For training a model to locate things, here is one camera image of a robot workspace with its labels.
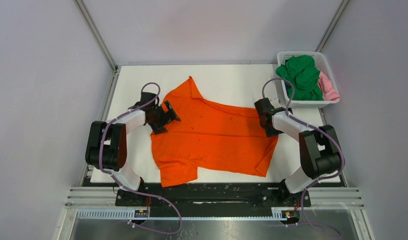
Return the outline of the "orange t shirt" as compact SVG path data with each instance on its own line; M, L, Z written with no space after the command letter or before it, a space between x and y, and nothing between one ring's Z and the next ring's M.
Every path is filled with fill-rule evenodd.
M180 119L150 135L163 187L196 180L199 168L267 175L278 137L266 135L255 109L209 101L191 77L165 100Z

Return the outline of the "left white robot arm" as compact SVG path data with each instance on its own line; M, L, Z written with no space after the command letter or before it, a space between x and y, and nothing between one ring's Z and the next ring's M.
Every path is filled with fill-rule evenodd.
M140 101L120 116L110 121L94 121L91 124L85 152L85 161L108 174L124 191L132 204L142 205L147 193L140 188L139 177L127 162L127 135L134 129L149 125L155 134L167 132L165 127L180 121L169 101L159 104L155 93L141 93Z

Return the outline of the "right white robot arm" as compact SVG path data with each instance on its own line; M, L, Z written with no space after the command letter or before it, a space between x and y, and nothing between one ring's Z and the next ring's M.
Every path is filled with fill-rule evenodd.
M283 205L293 205L298 193L308 186L342 171L344 156L333 126L311 125L293 115L291 109L275 108L268 98L259 99L254 106L267 137L286 134L299 143L300 167L279 187L278 198Z

